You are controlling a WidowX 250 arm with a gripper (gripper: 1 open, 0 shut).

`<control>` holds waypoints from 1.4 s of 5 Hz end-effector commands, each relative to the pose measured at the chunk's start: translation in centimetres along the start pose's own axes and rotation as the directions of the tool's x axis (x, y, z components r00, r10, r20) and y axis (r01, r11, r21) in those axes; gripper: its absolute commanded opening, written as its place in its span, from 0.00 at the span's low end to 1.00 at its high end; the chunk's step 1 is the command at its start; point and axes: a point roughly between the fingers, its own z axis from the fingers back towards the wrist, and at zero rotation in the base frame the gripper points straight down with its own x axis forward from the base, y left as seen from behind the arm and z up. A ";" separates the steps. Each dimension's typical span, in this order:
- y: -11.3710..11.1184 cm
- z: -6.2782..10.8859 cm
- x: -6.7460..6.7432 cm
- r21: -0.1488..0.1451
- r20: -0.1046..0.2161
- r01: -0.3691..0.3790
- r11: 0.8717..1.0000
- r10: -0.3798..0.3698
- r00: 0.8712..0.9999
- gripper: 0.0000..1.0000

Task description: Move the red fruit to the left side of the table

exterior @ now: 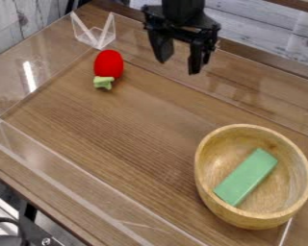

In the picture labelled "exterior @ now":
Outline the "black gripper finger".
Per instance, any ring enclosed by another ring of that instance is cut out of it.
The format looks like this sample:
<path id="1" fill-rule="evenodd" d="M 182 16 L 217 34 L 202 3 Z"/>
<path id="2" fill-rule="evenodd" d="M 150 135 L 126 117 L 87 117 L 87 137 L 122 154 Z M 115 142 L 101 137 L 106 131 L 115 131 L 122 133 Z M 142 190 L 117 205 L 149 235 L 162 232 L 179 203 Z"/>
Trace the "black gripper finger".
<path id="1" fill-rule="evenodd" d="M 155 58 L 166 63 L 174 55 L 174 39 L 157 30 L 150 30 L 150 41 L 154 48 Z"/>
<path id="2" fill-rule="evenodd" d="M 190 45 L 189 74 L 195 75 L 201 72 L 205 64 L 211 58 L 211 45 L 201 40 L 195 40 Z"/>

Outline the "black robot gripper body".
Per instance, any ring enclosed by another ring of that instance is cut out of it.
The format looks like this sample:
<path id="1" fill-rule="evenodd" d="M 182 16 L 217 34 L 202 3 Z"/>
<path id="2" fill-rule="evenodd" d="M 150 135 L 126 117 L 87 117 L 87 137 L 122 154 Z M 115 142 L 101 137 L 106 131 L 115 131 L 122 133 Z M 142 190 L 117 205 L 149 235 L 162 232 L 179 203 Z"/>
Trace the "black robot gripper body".
<path id="1" fill-rule="evenodd" d="M 161 5 L 146 5 L 142 12 L 149 35 L 157 30 L 189 44 L 205 41 L 215 50 L 222 24 L 205 12 L 205 0 L 162 0 Z"/>

